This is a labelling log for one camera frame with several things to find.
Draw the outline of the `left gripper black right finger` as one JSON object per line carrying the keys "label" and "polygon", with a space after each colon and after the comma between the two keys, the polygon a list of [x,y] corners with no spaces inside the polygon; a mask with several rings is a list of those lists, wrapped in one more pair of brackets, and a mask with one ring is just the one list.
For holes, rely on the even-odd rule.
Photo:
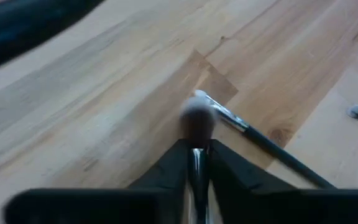
{"label": "left gripper black right finger", "polygon": [[293,190],[216,139],[210,142],[210,179],[224,224],[290,224],[291,214],[261,195]]}

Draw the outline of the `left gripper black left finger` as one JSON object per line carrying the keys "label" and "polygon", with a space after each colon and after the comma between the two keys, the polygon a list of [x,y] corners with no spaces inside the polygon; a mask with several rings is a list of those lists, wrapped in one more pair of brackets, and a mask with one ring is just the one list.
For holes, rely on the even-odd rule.
{"label": "left gripper black left finger", "polygon": [[133,211],[133,224],[181,224],[185,204],[188,148],[177,140],[129,188],[148,194],[152,201]]}

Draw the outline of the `long thin silver-ferrule makeup brush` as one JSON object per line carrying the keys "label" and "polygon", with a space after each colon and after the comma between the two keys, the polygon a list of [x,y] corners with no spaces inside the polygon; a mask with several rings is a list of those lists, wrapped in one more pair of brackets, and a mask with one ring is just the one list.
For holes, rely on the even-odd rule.
{"label": "long thin silver-ferrule makeup brush", "polygon": [[335,189],[333,184],[329,183],[326,179],[322,178],[316,172],[311,170],[304,163],[300,162],[297,158],[293,157],[287,151],[271,141],[268,137],[264,136],[261,132],[255,129],[250,124],[246,123],[242,118],[238,117],[223,105],[218,103],[212,97],[210,97],[203,90],[195,90],[194,95],[201,97],[212,107],[221,119],[229,123],[232,127],[240,131],[246,138],[252,141],[254,144],[263,149],[266,153],[272,157],[278,159],[281,163],[285,164],[288,168],[301,175],[304,179],[308,180],[315,186],[322,189]]}

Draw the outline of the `medium dark-bristle makeup brush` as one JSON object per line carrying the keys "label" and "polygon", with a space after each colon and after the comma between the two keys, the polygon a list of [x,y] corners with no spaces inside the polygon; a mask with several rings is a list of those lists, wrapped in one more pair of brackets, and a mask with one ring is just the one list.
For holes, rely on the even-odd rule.
{"label": "medium dark-bristle makeup brush", "polygon": [[216,113],[206,99],[193,96],[184,102],[180,121],[188,150],[188,181],[195,223],[209,224],[209,152]]}

